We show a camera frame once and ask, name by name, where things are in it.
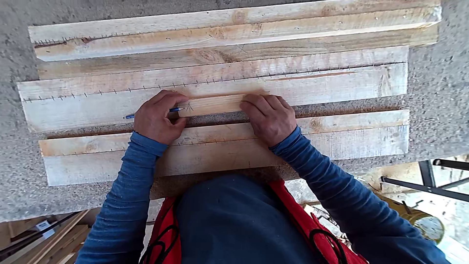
yellow object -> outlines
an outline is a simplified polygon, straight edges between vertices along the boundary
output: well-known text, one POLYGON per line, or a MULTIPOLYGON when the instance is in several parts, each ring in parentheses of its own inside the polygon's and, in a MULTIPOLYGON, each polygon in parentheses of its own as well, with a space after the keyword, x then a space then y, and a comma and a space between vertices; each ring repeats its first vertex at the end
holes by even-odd
POLYGON ((437 244, 441 242, 443 235, 445 234, 445 227, 437 217, 408 207, 382 195, 377 194, 377 196, 381 200, 387 202, 391 209, 396 210, 400 217, 409 221, 411 225, 418 228, 422 232, 423 237, 433 240, 437 244))

person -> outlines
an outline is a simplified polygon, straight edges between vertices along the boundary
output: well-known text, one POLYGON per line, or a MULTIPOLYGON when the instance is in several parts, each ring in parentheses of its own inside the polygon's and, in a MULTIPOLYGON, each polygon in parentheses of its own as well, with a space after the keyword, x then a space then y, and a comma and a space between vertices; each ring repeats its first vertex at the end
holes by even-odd
MULTIPOLYGON (((187 100, 163 90, 136 112, 121 170, 76 263, 138 263, 155 162, 186 124, 167 115, 187 100)), ((359 256, 309 217, 282 181, 269 186, 231 174, 167 198, 141 263, 449 263, 433 241, 321 155, 283 98, 248 94, 240 107, 255 135, 307 181, 359 256)))

shirt sleeve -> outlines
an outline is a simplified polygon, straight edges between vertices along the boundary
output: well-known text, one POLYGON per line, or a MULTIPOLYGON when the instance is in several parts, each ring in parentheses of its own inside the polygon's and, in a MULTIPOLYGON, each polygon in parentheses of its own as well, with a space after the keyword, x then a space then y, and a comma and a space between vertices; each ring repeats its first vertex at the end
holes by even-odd
POLYGON ((122 166, 76 263, 138 263, 155 162, 167 145, 133 132, 122 166))
POLYGON ((339 224, 353 249, 370 263, 383 257, 447 263, 435 243, 389 208, 352 175, 322 155, 299 127, 270 150, 283 158, 305 179, 323 207, 339 224))

black metal frame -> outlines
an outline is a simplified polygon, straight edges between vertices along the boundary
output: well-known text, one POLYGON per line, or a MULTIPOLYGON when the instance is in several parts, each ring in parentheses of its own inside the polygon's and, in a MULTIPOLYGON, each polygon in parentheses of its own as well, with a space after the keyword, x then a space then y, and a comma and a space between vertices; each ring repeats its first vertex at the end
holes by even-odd
MULTIPOLYGON (((454 198, 457 200, 469 202, 468 194, 462 194, 462 193, 446 190, 452 187, 459 186, 461 184, 468 183, 469 178, 461 179, 461 180, 458 180, 458 181, 455 181, 455 182, 452 182, 452 183, 449 183, 440 187, 436 187, 435 178, 433 176, 433 168, 432 168, 432 164, 430 163, 430 161, 428 160, 421 161, 418 163, 418 165, 420 167, 420 172, 422 174, 423 185, 396 180, 396 179, 390 179, 385 176, 381 177, 381 181, 394 184, 394 185, 399 185, 402 187, 411 188, 411 189, 418 190, 418 191, 438 194, 438 195, 442 195, 445 197, 450 197, 450 198, 454 198)), ((467 162, 435 159, 433 161, 433 165, 469 171, 469 163, 467 162)))

red vest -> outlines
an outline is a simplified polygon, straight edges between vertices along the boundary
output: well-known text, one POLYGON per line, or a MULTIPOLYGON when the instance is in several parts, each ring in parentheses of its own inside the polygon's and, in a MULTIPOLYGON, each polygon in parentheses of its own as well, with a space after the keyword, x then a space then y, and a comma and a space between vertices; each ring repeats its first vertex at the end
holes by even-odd
MULTIPOLYGON (((296 203, 285 187, 283 180, 269 183, 289 212, 289 216, 304 234, 306 242, 310 245, 314 256, 319 263, 331 264, 367 264, 362 257, 355 254, 340 242, 327 228, 321 225, 318 219, 312 218, 296 203)), ((181 240, 175 215, 174 204, 177 198, 166 198, 156 218, 150 243, 141 263, 153 264, 180 264, 181 240)))

